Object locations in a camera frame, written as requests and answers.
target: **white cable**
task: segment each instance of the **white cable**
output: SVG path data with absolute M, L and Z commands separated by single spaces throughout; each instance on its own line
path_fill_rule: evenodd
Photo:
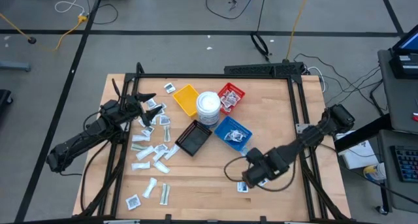
M 321 71 L 317 67 L 309 67 L 308 70 L 310 70 L 310 69 L 315 69 L 315 70 L 317 70 L 319 72 L 319 75 L 321 76 L 321 79 L 322 79 L 322 85 L 323 85 L 322 92 L 324 93 L 325 90 L 327 89 L 327 86 L 325 85 L 324 76 L 322 75 Z
M 64 12 L 68 12 L 68 11 L 72 8 L 72 6 L 76 6 L 76 7 L 79 7 L 79 8 L 81 8 L 81 9 L 83 10 L 83 11 L 81 12 L 81 14 L 80 14 L 80 15 L 83 15 L 83 14 L 84 14 L 84 12 L 85 12 L 84 7 L 83 7 L 83 6 L 81 6 L 81 5 L 77 5 L 77 4 L 76 4 L 76 2 L 77 2 L 77 0 L 74 0 L 74 2 L 60 1 L 60 2 L 58 2 L 58 3 L 56 3 L 56 4 L 55 4 L 55 11 L 60 12 L 60 13 L 64 13 Z M 65 9 L 65 10 L 58 10 L 57 6 L 58 6 L 59 4 L 61 4 L 61 3 L 69 4 L 69 5 L 70 5 L 70 7 L 68 7 L 68 8 L 67 8 L 67 9 Z

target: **red basket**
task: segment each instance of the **red basket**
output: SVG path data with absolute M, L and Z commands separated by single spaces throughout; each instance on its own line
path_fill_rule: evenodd
M 223 96 L 223 93 L 225 93 L 227 90 L 229 90 L 229 91 L 234 91 L 240 98 L 241 98 L 241 100 L 242 100 L 242 98 L 246 95 L 246 92 L 244 92 L 244 91 L 242 91 L 241 89 L 239 89 L 239 88 L 237 88 L 235 85 L 233 85 L 233 84 L 231 84 L 231 83 L 227 83 L 227 84 L 225 84 L 225 86 L 223 86 L 223 88 L 221 89 L 221 91 L 219 91 L 219 93 L 217 94 L 219 97 L 222 97 Z M 230 112 L 226 112 L 223 108 L 221 108 L 221 111 L 224 113 L 224 114 L 229 114 L 229 113 L 231 113 L 232 111 L 233 111 L 233 109 L 236 107 L 236 105 L 235 106 L 231 106 L 230 107 L 230 109 L 231 109 L 231 111 Z

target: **yellow basket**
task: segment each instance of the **yellow basket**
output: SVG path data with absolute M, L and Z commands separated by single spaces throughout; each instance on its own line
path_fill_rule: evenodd
M 184 112 L 191 117 L 197 112 L 196 99 L 198 96 L 199 93 L 190 84 L 188 84 L 173 94 L 172 97 L 174 97 Z

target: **keyboard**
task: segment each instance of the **keyboard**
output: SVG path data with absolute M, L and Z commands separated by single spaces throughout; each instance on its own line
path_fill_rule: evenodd
M 401 182 L 418 182 L 418 146 L 391 146 Z
M 256 65 L 236 65 L 226 66 L 224 69 L 225 74 L 267 74 L 272 75 L 290 75 L 301 74 L 304 70 L 302 62 L 292 63 L 269 63 L 269 64 L 256 64 Z

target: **screen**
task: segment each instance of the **screen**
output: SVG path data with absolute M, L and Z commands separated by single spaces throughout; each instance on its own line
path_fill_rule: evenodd
M 418 50 L 418 33 L 414 34 L 409 40 L 400 46 L 402 49 Z

